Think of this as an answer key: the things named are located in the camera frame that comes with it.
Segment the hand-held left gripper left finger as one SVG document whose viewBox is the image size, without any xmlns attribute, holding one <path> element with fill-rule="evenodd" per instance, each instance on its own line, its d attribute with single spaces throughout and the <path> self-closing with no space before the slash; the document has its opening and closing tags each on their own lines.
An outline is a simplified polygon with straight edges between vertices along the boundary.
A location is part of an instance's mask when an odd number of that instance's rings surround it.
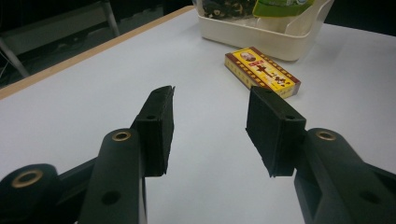
<svg viewBox="0 0 396 224">
<path fill-rule="evenodd" d="M 152 91 L 131 127 L 104 137 L 78 224 L 148 224 L 145 179 L 167 171 L 174 91 Z"/>
</svg>

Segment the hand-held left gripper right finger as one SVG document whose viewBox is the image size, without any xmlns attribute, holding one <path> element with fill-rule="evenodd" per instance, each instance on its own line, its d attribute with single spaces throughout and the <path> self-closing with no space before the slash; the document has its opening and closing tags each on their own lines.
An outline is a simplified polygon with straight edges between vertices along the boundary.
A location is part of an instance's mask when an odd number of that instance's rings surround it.
<svg viewBox="0 0 396 224">
<path fill-rule="evenodd" d="M 305 224 L 396 224 L 396 175 L 362 160 L 273 91 L 250 89 L 247 134 L 269 176 L 294 176 Z"/>
</svg>

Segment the small yellow red box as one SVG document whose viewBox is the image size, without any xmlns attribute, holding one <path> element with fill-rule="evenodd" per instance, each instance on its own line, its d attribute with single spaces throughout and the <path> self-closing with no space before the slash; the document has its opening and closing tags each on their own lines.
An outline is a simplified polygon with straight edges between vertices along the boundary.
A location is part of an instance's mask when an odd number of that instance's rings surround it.
<svg viewBox="0 0 396 224">
<path fill-rule="evenodd" d="M 283 99 L 296 95 L 301 81 L 254 47 L 225 54 L 224 65 L 248 88 L 263 87 Z"/>
</svg>

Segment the cream plastic bin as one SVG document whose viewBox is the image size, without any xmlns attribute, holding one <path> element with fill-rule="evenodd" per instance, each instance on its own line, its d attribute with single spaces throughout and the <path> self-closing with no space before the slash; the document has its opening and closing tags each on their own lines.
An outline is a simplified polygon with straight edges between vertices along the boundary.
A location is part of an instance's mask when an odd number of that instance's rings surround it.
<svg viewBox="0 0 396 224">
<path fill-rule="evenodd" d="M 288 18 L 216 20 L 204 15 L 203 0 L 196 0 L 202 37 L 238 48 L 255 47 L 283 61 L 303 58 L 313 46 L 333 0 L 315 0 L 301 15 Z"/>
</svg>

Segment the yellow green spout pouch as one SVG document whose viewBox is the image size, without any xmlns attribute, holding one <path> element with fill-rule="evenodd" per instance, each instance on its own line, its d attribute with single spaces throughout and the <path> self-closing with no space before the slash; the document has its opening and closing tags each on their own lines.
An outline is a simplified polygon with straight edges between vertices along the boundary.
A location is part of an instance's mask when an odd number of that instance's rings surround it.
<svg viewBox="0 0 396 224">
<path fill-rule="evenodd" d="M 257 0 L 252 10 L 255 17 L 294 17 L 312 7 L 315 0 Z"/>
</svg>

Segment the clear bag of dark dried food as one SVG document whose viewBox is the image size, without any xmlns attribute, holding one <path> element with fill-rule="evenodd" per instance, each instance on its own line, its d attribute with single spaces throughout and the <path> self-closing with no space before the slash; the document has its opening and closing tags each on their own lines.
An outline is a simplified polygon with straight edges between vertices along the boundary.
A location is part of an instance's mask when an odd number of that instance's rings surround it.
<svg viewBox="0 0 396 224">
<path fill-rule="evenodd" d="M 196 0 L 199 13 L 209 19 L 239 19 L 252 15 L 257 0 Z"/>
</svg>

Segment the white metal desk frame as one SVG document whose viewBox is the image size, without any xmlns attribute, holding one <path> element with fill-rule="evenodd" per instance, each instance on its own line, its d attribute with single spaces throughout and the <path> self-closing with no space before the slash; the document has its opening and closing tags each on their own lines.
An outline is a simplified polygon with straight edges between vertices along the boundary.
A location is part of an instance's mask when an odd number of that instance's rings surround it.
<svg viewBox="0 0 396 224">
<path fill-rule="evenodd" d="M 22 77 L 29 77 L 18 55 L 32 49 L 81 32 L 95 25 L 107 22 L 112 34 L 120 35 L 109 0 L 96 2 L 63 14 L 34 22 L 20 28 L 0 33 L 0 50 Z"/>
</svg>

